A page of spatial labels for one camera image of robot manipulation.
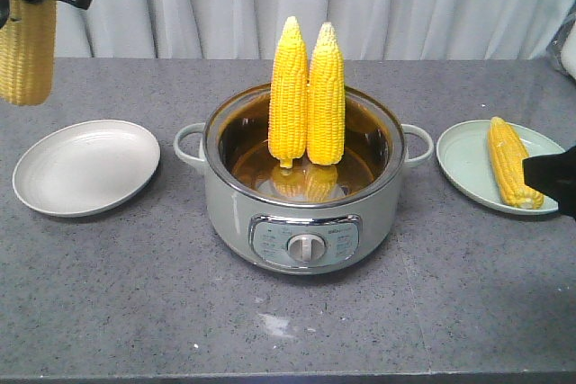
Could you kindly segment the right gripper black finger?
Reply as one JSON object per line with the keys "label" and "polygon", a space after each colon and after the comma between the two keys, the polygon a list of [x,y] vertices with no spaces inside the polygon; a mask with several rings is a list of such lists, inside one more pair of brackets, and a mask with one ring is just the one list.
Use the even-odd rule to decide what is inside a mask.
{"label": "right gripper black finger", "polygon": [[575,218],[575,147],[561,154],[531,156],[522,161],[525,184],[558,204],[559,212]]}

